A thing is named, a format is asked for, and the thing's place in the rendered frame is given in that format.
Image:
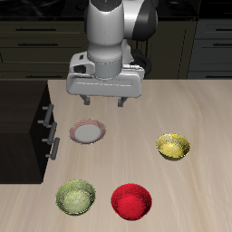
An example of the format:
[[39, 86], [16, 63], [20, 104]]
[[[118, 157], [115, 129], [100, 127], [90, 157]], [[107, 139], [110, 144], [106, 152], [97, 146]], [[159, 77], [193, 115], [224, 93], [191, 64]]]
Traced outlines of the white plate with red rim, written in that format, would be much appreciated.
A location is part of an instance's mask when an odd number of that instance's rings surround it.
[[105, 126], [97, 120], [76, 122], [69, 130], [70, 139], [79, 144], [93, 144], [101, 140], [105, 134]]

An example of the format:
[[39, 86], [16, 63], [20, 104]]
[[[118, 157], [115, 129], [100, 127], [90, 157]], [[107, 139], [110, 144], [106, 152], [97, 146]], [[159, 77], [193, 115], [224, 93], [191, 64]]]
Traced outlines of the dark grey kitchen cupboard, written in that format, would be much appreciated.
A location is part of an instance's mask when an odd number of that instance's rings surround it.
[[188, 66], [188, 78], [232, 79], [232, 19], [198, 21]]

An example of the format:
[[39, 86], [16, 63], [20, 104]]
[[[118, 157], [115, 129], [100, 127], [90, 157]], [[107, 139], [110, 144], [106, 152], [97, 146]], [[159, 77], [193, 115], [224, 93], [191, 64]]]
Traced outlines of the dark olive kitchen cupboards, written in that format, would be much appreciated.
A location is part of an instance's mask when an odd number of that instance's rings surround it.
[[[128, 41], [150, 59], [148, 79], [187, 77], [196, 26], [161, 17], [149, 40]], [[65, 79], [72, 56], [87, 46], [82, 21], [0, 21], [0, 80]]]

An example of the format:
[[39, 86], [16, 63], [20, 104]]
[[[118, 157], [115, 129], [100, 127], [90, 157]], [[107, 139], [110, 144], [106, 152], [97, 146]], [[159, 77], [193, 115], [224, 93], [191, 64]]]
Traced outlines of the red bowl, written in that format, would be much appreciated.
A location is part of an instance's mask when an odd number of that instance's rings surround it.
[[121, 185], [111, 195], [113, 210], [126, 220], [143, 218], [150, 211], [151, 205], [150, 193], [138, 184]]

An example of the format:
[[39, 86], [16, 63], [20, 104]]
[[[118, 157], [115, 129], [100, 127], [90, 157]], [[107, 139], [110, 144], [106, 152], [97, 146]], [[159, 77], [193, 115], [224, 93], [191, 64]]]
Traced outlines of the dark wooden cabinet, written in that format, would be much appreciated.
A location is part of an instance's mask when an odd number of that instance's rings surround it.
[[53, 144], [38, 141], [51, 103], [46, 81], [0, 81], [0, 184], [40, 184]]

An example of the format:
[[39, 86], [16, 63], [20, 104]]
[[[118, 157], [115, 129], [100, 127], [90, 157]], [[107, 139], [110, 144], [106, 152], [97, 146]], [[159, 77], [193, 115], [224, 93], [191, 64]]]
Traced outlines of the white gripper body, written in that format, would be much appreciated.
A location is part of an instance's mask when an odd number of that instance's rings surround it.
[[139, 65], [124, 64], [118, 76], [95, 76], [95, 64], [70, 63], [66, 90], [70, 94], [138, 98], [145, 70]]

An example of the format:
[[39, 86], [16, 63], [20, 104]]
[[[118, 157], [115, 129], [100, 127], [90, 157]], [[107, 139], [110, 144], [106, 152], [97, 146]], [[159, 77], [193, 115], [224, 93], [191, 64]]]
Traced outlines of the yellow bowl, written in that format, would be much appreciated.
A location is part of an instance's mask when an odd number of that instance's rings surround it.
[[168, 160], [181, 160], [190, 151], [189, 141], [175, 133], [167, 133], [158, 137], [156, 147], [159, 153]]

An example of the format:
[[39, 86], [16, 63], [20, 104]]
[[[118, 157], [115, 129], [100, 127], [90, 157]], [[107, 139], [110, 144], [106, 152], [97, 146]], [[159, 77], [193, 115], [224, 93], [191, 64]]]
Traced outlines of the green bowl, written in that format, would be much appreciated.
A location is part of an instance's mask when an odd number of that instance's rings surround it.
[[86, 180], [74, 179], [61, 185], [55, 195], [56, 206], [65, 214], [80, 216], [86, 213], [96, 199], [96, 191]]

